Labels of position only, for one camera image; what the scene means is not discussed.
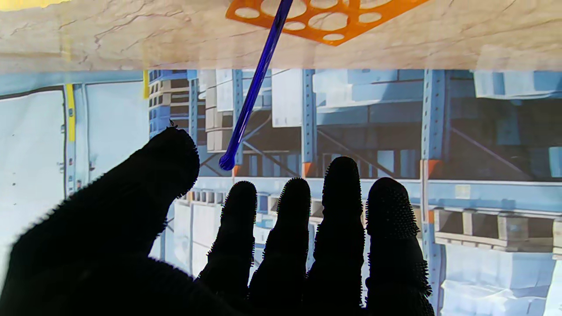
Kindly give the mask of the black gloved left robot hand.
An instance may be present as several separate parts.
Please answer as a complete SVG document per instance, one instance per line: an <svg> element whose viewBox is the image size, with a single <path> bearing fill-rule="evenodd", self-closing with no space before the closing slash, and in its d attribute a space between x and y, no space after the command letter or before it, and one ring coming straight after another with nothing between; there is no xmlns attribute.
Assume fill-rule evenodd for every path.
<svg viewBox="0 0 562 316"><path fill-rule="evenodd" d="M335 158L323 220L306 268L311 193L284 186L277 221L253 275L257 191L237 182L223 205L208 262L193 278L149 257L171 203L199 174L195 142L167 127L79 190L14 242L3 316L433 316L428 264L405 187L378 179L367 199L359 170Z"/></svg>

